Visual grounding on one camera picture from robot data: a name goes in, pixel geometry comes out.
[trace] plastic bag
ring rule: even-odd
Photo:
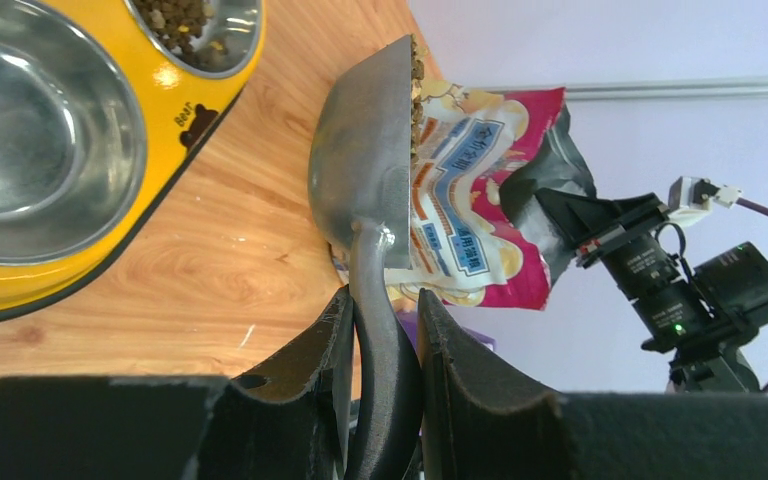
[[[532,194],[595,196],[564,90],[500,95],[427,79],[421,98],[411,268],[385,271],[390,299],[410,310],[426,288],[453,305],[542,309],[572,252]],[[348,253],[332,253],[348,281]]]

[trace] stainless steel bowl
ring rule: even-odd
[[[239,73],[251,61],[260,41],[263,18],[261,0],[208,0],[205,3],[211,6],[214,15],[205,25],[202,36],[193,39],[191,45],[199,55],[210,53],[214,48],[211,44],[221,42],[227,53],[207,66],[189,64],[181,59],[179,48],[170,51],[163,46],[140,16],[133,0],[125,0],[125,3],[155,48],[170,62],[193,75],[226,78]]]
[[[104,49],[49,7],[0,0],[0,265],[92,245],[145,166],[140,108]]]

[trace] small metal bowl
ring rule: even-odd
[[[179,68],[204,78],[227,78],[239,73],[251,61],[260,41],[263,8],[262,0],[208,0],[214,11],[201,37],[194,38],[190,44],[196,56],[207,55],[215,58],[209,64],[191,64],[181,58],[180,48],[169,50],[146,24],[133,0],[125,0],[128,10],[140,29],[151,43],[160,50],[170,62]],[[221,56],[211,55],[216,42],[224,50]]]
[[[0,265],[95,243],[145,167],[139,105],[104,49],[43,4],[0,0]]]

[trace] bowl rim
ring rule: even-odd
[[[28,8],[39,11],[42,15],[53,17],[58,20],[65,28],[70,30],[72,34],[79,40],[82,40],[87,44],[90,50],[94,51],[98,58],[113,74],[114,79],[120,85],[122,89],[122,101],[126,106],[126,110],[133,113],[133,131],[131,136],[134,139],[133,147],[134,151],[131,155],[131,159],[134,164],[133,175],[131,175],[130,182],[127,185],[127,191],[119,203],[119,208],[113,212],[110,219],[99,228],[97,228],[91,235],[87,235],[80,241],[71,244],[66,248],[60,248],[51,250],[45,253],[31,254],[31,255],[0,255],[0,266],[33,266],[41,265],[45,263],[51,263],[70,257],[77,253],[80,253],[91,246],[95,245],[99,239],[108,235],[122,220],[127,216],[128,212],[134,206],[137,200],[139,191],[142,187],[143,180],[145,179],[147,163],[148,163],[148,132],[146,130],[145,118],[143,117],[142,107],[137,100],[137,95],[125,76],[124,71],[119,67],[113,57],[107,52],[98,40],[95,39],[88,31],[76,24],[69,17],[61,13],[59,10],[42,3],[38,0],[13,0],[13,4],[22,4]]]
[[[170,52],[168,48],[164,47],[162,43],[160,43],[160,40],[158,40],[157,37],[154,36],[154,32],[152,32],[151,29],[148,28],[148,25],[146,25],[145,21],[143,20],[143,17],[140,16],[139,12],[136,10],[136,5],[134,5],[133,0],[122,0],[122,1],[125,2],[125,6],[128,8],[128,12],[131,13],[131,16],[137,22],[137,25],[140,27],[140,30],[142,30],[143,34],[145,34],[145,36],[148,37],[149,41],[154,46],[154,48],[158,50],[173,65],[197,77],[214,79],[214,80],[233,77],[234,75],[243,71],[243,69],[248,64],[251,63],[252,58],[254,57],[255,51],[257,50],[257,47],[261,42],[261,34],[263,31],[262,29],[263,0],[255,0],[255,4],[257,6],[257,20],[255,21],[255,26],[254,26],[254,36],[253,36],[254,41],[252,42],[252,48],[249,49],[246,56],[243,57],[242,60],[237,62],[237,64],[234,65],[233,68],[222,70],[221,72],[208,72],[206,70],[201,70],[181,60],[174,53]]]

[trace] wooden floor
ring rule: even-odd
[[[417,26],[405,0],[268,7],[240,101],[104,275],[0,324],[0,376],[236,375],[319,315],[340,285],[307,202],[320,108],[340,73]]]

